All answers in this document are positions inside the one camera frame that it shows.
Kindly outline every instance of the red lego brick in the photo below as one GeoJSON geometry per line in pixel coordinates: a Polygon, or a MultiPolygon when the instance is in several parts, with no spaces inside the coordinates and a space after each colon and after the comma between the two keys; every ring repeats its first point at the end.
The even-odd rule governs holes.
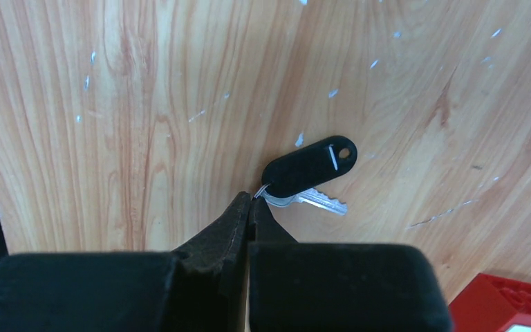
{"type": "Polygon", "coordinates": [[[531,284],[478,274],[449,305],[457,332],[531,327],[531,284]]]}

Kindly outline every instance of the key tag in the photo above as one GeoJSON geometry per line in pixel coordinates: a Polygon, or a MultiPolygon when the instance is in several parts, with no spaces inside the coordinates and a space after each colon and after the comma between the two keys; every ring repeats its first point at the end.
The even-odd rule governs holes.
{"type": "Polygon", "coordinates": [[[349,172],[355,161],[355,144],[331,136],[269,163],[261,175],[262,188],[273,197],[290,197],[349,172]]]}

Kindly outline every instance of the metal ring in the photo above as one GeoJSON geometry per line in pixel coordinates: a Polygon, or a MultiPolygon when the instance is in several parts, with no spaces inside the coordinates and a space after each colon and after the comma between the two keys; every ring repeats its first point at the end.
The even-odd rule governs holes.
{"type": "Polygon", "coordinates": [[[261,196],[261,193],[263,193],[264,190],[266,190],[270,186],[270,183],[266,183],[265,185],[262,185],[261,188],[255,193],[253,196],[254,199],[261,196]]]}

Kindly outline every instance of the silver key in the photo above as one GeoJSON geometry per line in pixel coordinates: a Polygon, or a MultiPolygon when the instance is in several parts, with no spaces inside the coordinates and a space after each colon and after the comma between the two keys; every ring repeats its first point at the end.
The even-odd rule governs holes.
{"type": "Polygon", "coordinates": [[[278,208],[285,208],[294,202],[309,203],[327,211],[344,216],[347,213],[347,204],[339,202],[337,199],[330,199],[325,194],[319,192],[315,188],[310,188],[299,192],[296,195],[279,199],[268,194],[265,190],[260,193],[269,204],[277,206],[278,208]]]}

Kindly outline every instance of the wooden surface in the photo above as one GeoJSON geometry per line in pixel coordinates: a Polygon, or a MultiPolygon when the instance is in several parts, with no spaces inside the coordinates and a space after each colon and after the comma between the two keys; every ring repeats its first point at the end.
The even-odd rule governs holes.
{"type": "Polygon", "coordinates": [[[360,158],[298,240],[531,282],[531,1],[0,1],[11,252],[174,248],[300,133],[360,158]]]}

